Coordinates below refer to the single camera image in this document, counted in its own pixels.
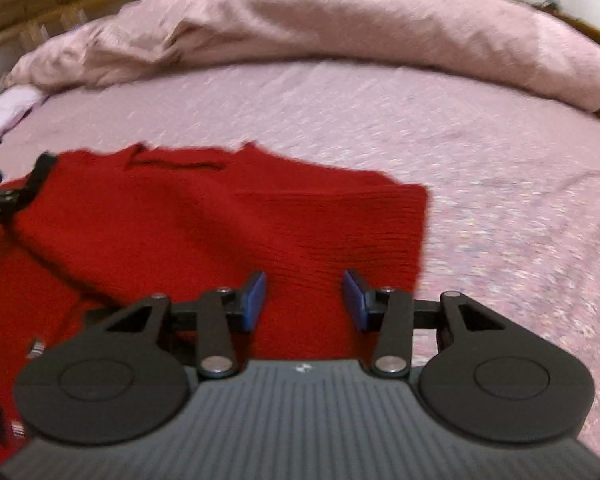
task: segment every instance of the red knit fabric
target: red knit fabric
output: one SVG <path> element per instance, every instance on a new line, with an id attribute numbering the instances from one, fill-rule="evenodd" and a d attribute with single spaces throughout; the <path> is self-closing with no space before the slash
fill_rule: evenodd
<path id="1" fill-rule="evenodd" d="M 65 153 L 32 206 L 0 227 L 0 405 L 33 337 L 80 330 L 84 298 L 173 301 L 267 273 L 251 358 L 368 358 L 341 298 L 347 267 L 413 290 L 427 193 L 379 173 L 305 164 L 253 144 Z M 0 448 L 0 460 L 13 447 Z"/>

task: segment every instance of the gray plastic base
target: gray plastic base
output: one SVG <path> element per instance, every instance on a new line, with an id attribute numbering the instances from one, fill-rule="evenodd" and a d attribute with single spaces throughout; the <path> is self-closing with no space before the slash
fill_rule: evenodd
<path id="1" fill-rule="evenodd" d="M 600 459 L 576 440 L 465 440 L 407 384 L 356 361 L 252 361 L 202 383 L 152 434 L 91 448 L 36 438 L 0 470 L 12 480 L 596 480 Z"/>

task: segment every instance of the bed sheet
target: bed sheet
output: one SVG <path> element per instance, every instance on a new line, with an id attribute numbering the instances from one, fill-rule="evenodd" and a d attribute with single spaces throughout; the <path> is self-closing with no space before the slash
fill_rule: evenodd
<path id="1" fill-rule="evenodd" d="M 417 297 L 458 289 L 574 353 L 600 454 L 600 120 L 460 76 L 322 60 L 239 64 L 51 97 L 0 146 L 23 176 L 45 150 L 256 140 L 429 187 Z M 416 363 L 435 353 L 419 333 Z"/>

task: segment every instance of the white logo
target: white logo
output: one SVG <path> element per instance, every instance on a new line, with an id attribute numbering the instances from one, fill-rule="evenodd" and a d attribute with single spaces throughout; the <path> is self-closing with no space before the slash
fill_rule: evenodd
<path id="1" fill-rule="evenodd" d="M 313 369 L 314 367 L 312 367 L 309 363 L 302 363 L 301 365 L 296 366 L 296 372 L 300 372 L 301 374 L 310 372 Z"/>

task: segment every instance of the bed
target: bed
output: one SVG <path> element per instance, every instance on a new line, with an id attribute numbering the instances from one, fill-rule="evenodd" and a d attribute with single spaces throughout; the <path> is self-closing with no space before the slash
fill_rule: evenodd
<path id="1" fill-rule="evenodd" d="M 48 38 L 130 1 L 0 0 L 0 78 Z M 555 17 L 600 46 L 600 31 Z M 0 169 L 24 176 L 44 151 L 256 140 L 423 183 L 432 202 L 416 295 L 463 290 L 577 355 L 597 389 L 581 438 L 600 455 L 600 108 L 423 66 L 298 58 L 57 92 L 4 137 Z M 429 335 L 415 353 L 435 354 Z"/>

